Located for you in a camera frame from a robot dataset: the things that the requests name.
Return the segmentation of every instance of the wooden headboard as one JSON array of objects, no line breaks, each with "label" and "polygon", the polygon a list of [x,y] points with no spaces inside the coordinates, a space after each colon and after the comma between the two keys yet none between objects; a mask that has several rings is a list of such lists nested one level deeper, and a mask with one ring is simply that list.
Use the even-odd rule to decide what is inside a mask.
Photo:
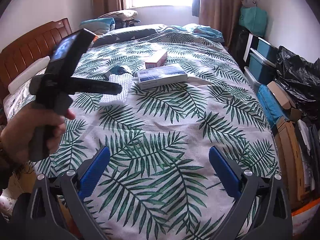
[{"label": "wooden headboard", "polygon": [[0,53],[0,99],[9,94],[8,85],[37,59],[50,55],[62,38],[71,34],[67,18],[48,22],[24,34]]}]

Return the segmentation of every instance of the teal bag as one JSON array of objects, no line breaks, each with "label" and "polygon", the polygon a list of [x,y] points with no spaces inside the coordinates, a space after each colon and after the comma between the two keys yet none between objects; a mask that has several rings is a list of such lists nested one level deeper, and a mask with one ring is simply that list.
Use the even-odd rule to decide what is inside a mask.
[{"label": "teal bag", "polygon": [[239,25],[246,27],[253,35],[264,36],[267,28],[268,13],[259,7],[241,8]]}]

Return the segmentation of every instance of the leaf-patterned bedsheet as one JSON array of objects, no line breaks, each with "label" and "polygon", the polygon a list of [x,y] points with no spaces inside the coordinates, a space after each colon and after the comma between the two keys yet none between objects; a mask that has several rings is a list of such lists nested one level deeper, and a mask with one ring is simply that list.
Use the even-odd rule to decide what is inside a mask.
[{"label": "leaf-patterned bedsheet", "polygon": [[[186,83],[141,90],[134,78],[125,106],[99,107],[102,95],[76,93],[76,120],[34,169],[56,176],[107,145],[110,163],[85,204],[108,238],[209,239],[233,204],[209,163],[211,146],[257,175],[278,171],[268,122],[233,58],[219,43],[167,30],[90,49],[74,76],[103,79],[114,65],[135,72],[159,49],[188,72]],[[16,110],[33,99],[24,93]]]}]

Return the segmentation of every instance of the black handheld controller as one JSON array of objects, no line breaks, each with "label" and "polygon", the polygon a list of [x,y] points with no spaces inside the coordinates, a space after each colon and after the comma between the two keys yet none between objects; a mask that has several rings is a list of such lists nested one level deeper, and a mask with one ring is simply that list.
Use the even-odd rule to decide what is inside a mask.
[{"label": "black handheld controller", "polygon": [[[36,95],[35,107],[53,109],[65,116],[73,100],[69,95],[76,92],[117,95],[121,93],[119,84],[101,80],[71,77],[95,34],[81,29],[61,40],[50,55],[50,62],[44,74],[32,78],[29,92]],[[52,126],[37,127],[29,143],[29,157],[33,162],[49,156],[47,139],[53,136]]]}]

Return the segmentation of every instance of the hand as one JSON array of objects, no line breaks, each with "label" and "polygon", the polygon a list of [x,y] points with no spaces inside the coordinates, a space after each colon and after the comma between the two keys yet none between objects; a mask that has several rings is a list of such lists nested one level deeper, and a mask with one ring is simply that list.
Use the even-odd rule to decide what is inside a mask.
[{"label": "hand", "polygon": [[[61,135],[66,131],[64,117],[49,109],[34,109],[30,102],[25,105],[3,129],[0,140],[7,155],[16,163],[25,163],[29,160],[29,142],[33,137],[36,127],[52,125],[52,138],[47,140],[47,147],[50,153],[58,150]],[[66,118],[73,120],[75,114],[68,110]]]}]

